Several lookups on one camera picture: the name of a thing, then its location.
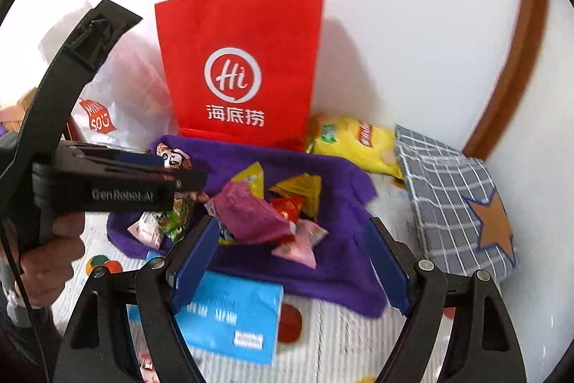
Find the purple towel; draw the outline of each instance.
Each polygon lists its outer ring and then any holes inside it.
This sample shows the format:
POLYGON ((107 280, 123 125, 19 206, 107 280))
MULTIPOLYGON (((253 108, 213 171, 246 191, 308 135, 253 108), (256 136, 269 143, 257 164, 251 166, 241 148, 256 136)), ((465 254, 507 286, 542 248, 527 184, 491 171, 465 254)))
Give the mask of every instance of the purple towel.
MULTIPOLYGON (((210 270, 276 282, 286 293, 337 303, 367 317, 381 316, 386 297, 362 247, 362 228, 371 217, 364 205, 377 192, 358 166, 342 158, 201 139, 165 136, 161 142, 183 150, 194 169, 207 172, 210 196, 255 161, 263 167, 266 188, 303 173, 321 176, 318 224, 329 235, 315 247, 316 270, 272 256, 271 245, 220 246, 210 270)), ((108 238, 126 255, 145 258, 149 248, 126 231, 138 217, 133 213, 110 215, 108 238)))

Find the sleeve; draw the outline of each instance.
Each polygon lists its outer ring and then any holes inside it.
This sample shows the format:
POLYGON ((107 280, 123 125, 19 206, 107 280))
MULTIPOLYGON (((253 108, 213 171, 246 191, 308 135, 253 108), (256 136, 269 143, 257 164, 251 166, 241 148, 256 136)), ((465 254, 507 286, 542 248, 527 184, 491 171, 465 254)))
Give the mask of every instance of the sleeve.
MULTIPOLYGON (((7 315, 6 305, 6 296, 0 288, 0 372, 2 382, 45 383, 44 368, 34 330, 14 326, 7 315)), ((32 313, 38 324, 48 372, 52 378, 61 336, 56 330, 49 308, 33 310, 32 313)))

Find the blue gripper pad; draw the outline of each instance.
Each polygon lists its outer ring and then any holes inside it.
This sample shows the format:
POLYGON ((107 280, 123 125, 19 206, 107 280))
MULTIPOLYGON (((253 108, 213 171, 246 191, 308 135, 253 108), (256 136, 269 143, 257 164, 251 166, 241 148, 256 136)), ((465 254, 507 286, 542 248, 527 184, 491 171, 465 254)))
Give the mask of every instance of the blue gripper pad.
POLYGON ((365 250, 390 304, 404 316, 409 316, 413 305, 409 299, 407 277, 372 220, 365 225, 363 237, 365 250))
POLYGON ((114 156, 114 160, 120 163, 137 164, 139 166, 164 167, 162 157, 154 154, 128 153, 125 151, 114 156))
POLYGON ((219 222, 211 218, 182 267, 175 274, 174 292, 171 299, 171 308, 175 312, 189 305, 193 300, 195 291, 207 271, 218 244, 219 222))

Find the orange star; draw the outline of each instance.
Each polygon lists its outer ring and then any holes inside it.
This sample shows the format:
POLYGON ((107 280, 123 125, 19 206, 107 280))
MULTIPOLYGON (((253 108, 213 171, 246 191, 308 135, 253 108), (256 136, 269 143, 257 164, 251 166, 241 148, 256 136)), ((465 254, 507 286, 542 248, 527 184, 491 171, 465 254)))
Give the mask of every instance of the orange star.
POLYGON ((478 248, 484 250, 493 245, 498 245, 514 266, 516 260, 514 258, 514 247, 512 246, 512 227, 504 211, 498 191, 494 189, 487 203, 481 203, 469 198, 464 199, 480 220, 478 248))

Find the red paper bag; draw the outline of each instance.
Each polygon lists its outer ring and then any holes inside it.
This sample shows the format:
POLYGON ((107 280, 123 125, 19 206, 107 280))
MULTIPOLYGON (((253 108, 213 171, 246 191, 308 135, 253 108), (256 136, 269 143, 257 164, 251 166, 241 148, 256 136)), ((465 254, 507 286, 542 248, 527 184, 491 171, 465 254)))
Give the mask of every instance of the red paper bag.
POLYGON ((169 0, 157 31, 183 136, 303 150, 323 0, 169 0))

